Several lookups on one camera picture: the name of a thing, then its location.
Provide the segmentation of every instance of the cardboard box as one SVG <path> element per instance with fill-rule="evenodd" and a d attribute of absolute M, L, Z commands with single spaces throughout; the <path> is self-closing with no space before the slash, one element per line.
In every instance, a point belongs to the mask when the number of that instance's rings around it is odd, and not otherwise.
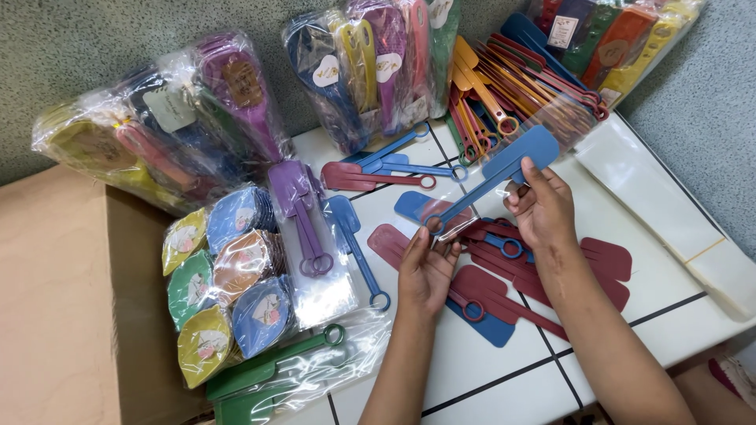
<path fill-rule="evenodd" d="M 2 423 L 179 424 L 183 387 L 161 273 L 172 218 L 56 166 L 0 188 Z"/>

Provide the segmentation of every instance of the white tiled table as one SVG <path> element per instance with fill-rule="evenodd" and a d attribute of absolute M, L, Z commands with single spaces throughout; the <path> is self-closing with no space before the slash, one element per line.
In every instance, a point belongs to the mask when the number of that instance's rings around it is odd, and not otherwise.
<path fill-rule="evenodd" d="M 455 164 L 458 152 L 448 127 L 441 121 L 430 124 L 430 134 L 398 152 L 407 154 L 414 164 Z M 295 137 L 294 143 L 300 158 L 311 165 L 315 175 L 320 175 L 326 162 L 342 159 L 322 128 Z M 632 278 L 626 283 L 631 297 L 622 315 L 663 366 L 671 366 L 756 324 L 736 323 L 725 316 L 665 248 L 574 158 L 566 157 L 552 168 L 572 187 L 578 236 L 622 245 L 632 254 Z M 382 223 L 390 223 L 411 237 L 418 224 L 394 212 L 398 197 L 415 190 L 436 198 L 449 195 L 449 200 L 455 200 L 482 180 L 474 167 L 470 172 L 462 184 L 438 178 L 431 191 L 382 184 L 365 193 L 328 191 L 327 196 L 341 194 L 352 199 L 362 224 L 355 236 L 381 289 L 393 299 L 397 296 L 398 273 L 367 246 L 367 238 Z M 501 202 L 501 194 L 492 191 L 474 207 L 481 216 L 507 216 Z M 470 263 L 468 255 L 463 254 L 460 266 Z M 353 259 L 351 267 L 355 289 L 367 304 L 369 292 Z M 522 303 L 511 285 L 508 296 Z M 552 309 L 526 299 L 530 308 L 557 321 Z M 395 314 L 395 306 L 393 302 L 390 315 Z M 281 423 L 354 425 L 373 382 L 374 377 L 341 389 L 300 412 L 282 417 Z M 566 341 L 520 319 L 510 340 L 499 349 L 444 309 L 438 323 L 423 424 L 547 423 L 594 401 Z"/>

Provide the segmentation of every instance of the gray speckled wall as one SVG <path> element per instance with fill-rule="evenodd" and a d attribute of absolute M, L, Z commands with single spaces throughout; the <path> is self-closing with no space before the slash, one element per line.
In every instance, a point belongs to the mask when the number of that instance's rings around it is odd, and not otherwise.
<path fill-rule="evenodd" d="M 756 2 L 710 0 L 620 112 L 756 259 Z"/>
<path fill-rule="evenodd" d="M 460 33 L 483 39 L 529 0 L 462 1 Z M 260 50 L 291 135 L 318 126 L 280 40 L 284 23 L 342 0 L 0 0 L 0 185 L 53 164 L 29 151 L 45 107 L 220 29 Z"/>
<path fill-rule="evenodd" d="M 483 39 L 529 0 L 463 1 L 460 33 Z M 228 27 L 260 47 L 292 135 L 318 125 L 280 46 L 284 22 L 339 0 L 0 0 L 0 185 L 51 161 L 29 151 L 44 107 Z M 634 128 L 756 258 L 756 2 L 711 0 L 691 31 L 620 107 Z"/>

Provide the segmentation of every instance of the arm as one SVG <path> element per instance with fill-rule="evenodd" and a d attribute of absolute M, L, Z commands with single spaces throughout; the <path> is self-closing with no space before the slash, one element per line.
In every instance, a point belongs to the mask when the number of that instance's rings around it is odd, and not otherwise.
<path fill-rule="evenodd" d="M 569 186 L 529 158 L 530 187 L 504 204 L 533 248 L 538 275 L 591 389 L 616 423 L 695 423 L 680 392 L 604 294 L 580 251 Z"/>
<path fill-rule="evenodd" d="M 461 247 L 436 244 L 421 227 L 404 251 L 399 297 L 389 348 L 359 425 L 420 423 L 435 320 L 444 306 Z"/>

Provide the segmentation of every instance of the hand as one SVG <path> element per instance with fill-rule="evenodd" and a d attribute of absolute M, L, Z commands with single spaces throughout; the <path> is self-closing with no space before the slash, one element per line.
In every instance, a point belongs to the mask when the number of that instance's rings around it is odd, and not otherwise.
<path fill-rule="evenodd" d="M 522 186 L 504 200 L 514 214 L 525 242 L 535 251 L 577 246 L 575 205 L 569 186 L 551 169 L 543 172 L 528 158 L 522 158 L 522 174 L 529 186 Z"/>
<path fill-rule="evenodd" d="M 454 242 L 447 253 L 448 245 L 439 241 L 431 249 L 431 239 L 428 228 L 422 226 L 404 250 L 399 266 L 398 310 L 435 320 L 446 301 L 462 247 Z"/>

